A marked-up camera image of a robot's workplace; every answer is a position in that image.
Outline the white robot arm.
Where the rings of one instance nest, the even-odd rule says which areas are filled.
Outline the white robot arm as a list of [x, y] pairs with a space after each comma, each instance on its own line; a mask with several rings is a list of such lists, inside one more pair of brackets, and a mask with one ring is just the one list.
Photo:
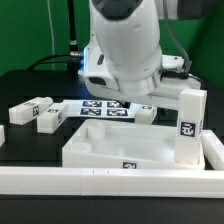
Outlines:
[[88, 91], [177, 109], [180, 93], [201, 83], [187, 57], [162, 53], [159, 22], [181, 19], [187, 7], [185, 0], [89, 0], [90, 41], [79, 71]]

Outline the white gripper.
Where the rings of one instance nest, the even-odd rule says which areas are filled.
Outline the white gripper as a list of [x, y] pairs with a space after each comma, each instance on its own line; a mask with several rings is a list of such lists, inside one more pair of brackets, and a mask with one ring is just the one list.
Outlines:
[[118, 82], [108, 72], [103, 54], [86, 57], [82, 74], [88, 91], [96, 97], [177, 110], [183, 90], [201, 88], [201, 83], [195, 76], [186, 75], [183, 65], [182, 57], [163, 55], [159, 85], [151, 93], [140, 96], [138, 93], [141, 88], [134, 90], [132, 96], [121, 91]]

